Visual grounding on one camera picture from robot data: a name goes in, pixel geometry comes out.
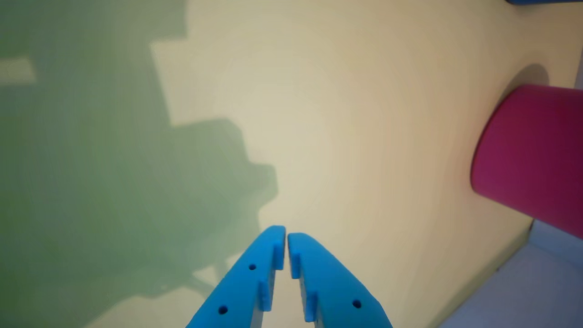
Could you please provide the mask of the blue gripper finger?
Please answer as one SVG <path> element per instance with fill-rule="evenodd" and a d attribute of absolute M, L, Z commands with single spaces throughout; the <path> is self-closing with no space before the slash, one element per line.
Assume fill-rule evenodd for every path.
<path fill-rule="evenodd" d="M 316 328 L 392 327 L 381 303 L 319 241 L 306 233 L 289 233 L 287 241 L 306 322 Z"/>
<path fill-rule="evenodd" d="M 200 306 L 188 328 L 260 328 L 271 311 L 277 270 L 285 265 L 286 229 L 265 229 Z"/>

